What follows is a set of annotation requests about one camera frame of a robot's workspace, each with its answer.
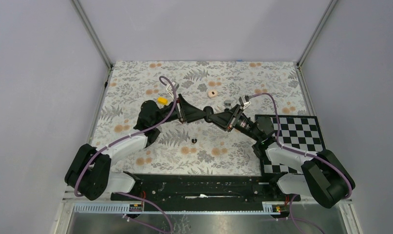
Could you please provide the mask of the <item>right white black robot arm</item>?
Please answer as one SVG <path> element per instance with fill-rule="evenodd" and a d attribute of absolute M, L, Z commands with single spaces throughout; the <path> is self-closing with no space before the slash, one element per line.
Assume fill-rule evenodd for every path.
<path fill-rule="evenodd" d="M 288 194 L 311 196 L 324 208 L 331 208 L 351 196 L 356 184 L 335 154 L 327 149 L 320 152 L 292 148 L 277 140 L 274 119 L 259 117 L 252 121 L 240 105 L 216 114 L 207 113 L 205 119 L 226 132 L 233 129 L 255 140 L 252 145 L 259 159 L 282 164 L 296 170 L 273 178 L 269 194 L 276 201 Z"/>

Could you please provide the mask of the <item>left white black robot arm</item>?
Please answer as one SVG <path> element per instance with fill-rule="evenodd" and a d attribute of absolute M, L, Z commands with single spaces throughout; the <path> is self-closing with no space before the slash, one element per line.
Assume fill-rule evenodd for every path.
<path fill-rule="evenodd" d="M 143 102 L 133 131 L 103 149 L 90 144 L 82 145 L 77 151 L 64 178 L 74 188 L 77 196 L 96 200 L 103 193 L 122 194 L 128 200 L 136 200 L 141 188 L 129 173 L 112 173 L 110 168 L 125 157 L 152 145 L 158 138 L 158 126 L 174 120 L 191 123 L 206 119 L 213 114 L 211 107 L 199 109 L 189 104 L 181 94 L 168 106 L 159 108 L 153 100 Z"/>

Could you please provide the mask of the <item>black earbud charging case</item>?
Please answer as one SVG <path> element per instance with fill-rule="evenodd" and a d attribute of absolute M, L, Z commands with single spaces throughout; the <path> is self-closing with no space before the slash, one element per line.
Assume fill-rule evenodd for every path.
<path fill-rule="evenodd" d="M 210 116 L 213 114 L 213 108 L 211 106 L 206 106 L 203 108 L 203 111 L 205 112 L 205 117 L 204 120 L 207 123 L 212 123 L 212 119 L 210 118 Z"/>

